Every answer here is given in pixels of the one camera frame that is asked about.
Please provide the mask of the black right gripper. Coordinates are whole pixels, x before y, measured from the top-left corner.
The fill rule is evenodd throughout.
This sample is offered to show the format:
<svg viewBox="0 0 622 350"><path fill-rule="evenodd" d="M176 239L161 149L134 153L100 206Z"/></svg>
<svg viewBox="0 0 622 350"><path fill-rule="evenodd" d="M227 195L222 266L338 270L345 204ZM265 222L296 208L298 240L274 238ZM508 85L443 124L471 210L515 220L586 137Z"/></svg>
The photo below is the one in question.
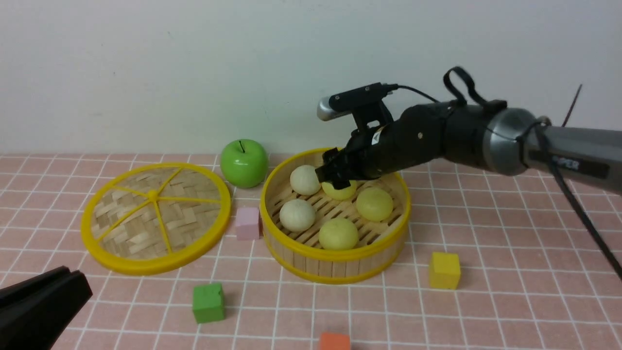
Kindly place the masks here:
<svg viewBox="0 0 622 350"><path fill-rule="evenodd" d="M334 189L346 189L352 181L376 179L416 166L417 134L417 126L409 124L352 131L344 149L332 148L323 153L323 165L315 168L318 181Z"/></svg>

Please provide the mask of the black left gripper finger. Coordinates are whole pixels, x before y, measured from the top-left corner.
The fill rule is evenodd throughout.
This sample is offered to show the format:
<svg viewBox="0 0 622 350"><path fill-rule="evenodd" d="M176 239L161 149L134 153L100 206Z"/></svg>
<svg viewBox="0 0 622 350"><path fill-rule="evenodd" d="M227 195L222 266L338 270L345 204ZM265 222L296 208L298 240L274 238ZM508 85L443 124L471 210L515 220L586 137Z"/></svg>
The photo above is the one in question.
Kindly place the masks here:
<svg viewBox="0 0 622 350"><path fill-rule="evenodd" d="M0 291L0 348L50 350L93 292L82 272L44 272Z"/></svg>
<svg viewBox="0 0 622 350"><path fill-rule="evenodd" d="M66 266L54 268L1 289L1 348L49 350L58 335L54 314L59 292L71 276Z"/></svg>

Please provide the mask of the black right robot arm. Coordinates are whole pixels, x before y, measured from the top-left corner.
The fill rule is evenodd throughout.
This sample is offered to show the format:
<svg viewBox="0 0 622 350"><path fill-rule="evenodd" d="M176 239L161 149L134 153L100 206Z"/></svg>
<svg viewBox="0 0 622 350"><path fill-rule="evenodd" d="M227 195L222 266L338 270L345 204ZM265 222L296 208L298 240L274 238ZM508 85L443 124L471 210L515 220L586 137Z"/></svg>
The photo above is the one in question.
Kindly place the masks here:
<svg viewBox="0 0 622 350"><path fill-rule="evenodd" d="M565 179L617 194L622 188L620 131L548 126L522 108L491 113L450 102L415 105L358 132L344 149L325 151L316 174L341 189L439 158L504 176L550 173L553 164Z"/></svg>

